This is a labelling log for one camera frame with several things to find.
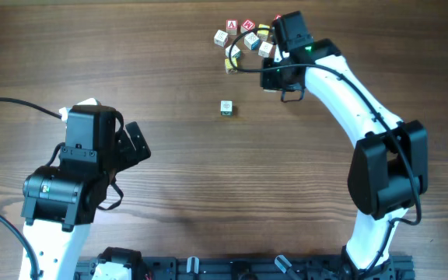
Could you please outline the green number block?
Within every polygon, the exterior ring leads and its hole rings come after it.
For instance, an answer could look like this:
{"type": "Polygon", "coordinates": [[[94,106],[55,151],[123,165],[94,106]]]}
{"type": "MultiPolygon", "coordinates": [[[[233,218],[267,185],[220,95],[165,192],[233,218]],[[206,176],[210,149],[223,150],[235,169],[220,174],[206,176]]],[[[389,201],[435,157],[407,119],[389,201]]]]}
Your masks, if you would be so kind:
{"type": "Polygon", "coordinates": [[[232,116],[233,102],[231,100],[222,100],[220,103],[220,113],[222,116],[232,116]]]}

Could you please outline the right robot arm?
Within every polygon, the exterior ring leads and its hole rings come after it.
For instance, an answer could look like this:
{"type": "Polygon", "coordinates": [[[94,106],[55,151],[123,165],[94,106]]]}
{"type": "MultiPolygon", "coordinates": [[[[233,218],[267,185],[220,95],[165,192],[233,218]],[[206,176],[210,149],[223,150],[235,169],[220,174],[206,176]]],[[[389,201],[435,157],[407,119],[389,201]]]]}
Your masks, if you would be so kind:
{"type": "Polygon", "coordinates": [[[261,85],[282,93],[310,92],[331,112],[354,147],[348,192],[358,209],[342,253],[340,275],[365,279],[387,270],[399,224],[422,220],[428,188],[428,134],[404,122],[373,97],[329,39],[314,40],[301,12],[275,18],[273,58],[262,64],[261,85]]]}

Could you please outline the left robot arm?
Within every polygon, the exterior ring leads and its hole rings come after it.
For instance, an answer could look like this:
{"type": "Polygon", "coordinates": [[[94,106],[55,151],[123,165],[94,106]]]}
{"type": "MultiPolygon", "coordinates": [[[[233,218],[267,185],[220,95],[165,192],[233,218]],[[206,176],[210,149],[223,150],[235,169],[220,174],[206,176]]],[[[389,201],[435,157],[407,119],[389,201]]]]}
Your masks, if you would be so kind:
{"type": "Polygon", "coordinates": [[[151,156],[136,122],[124,123],[113,107],[95,99],[63,107],[65,141],[52,163],[37,168],[23,184],[23,235],[32,250],[23,255],[19,278],[72,279],[96,211],[116,176],[151,156]]]}

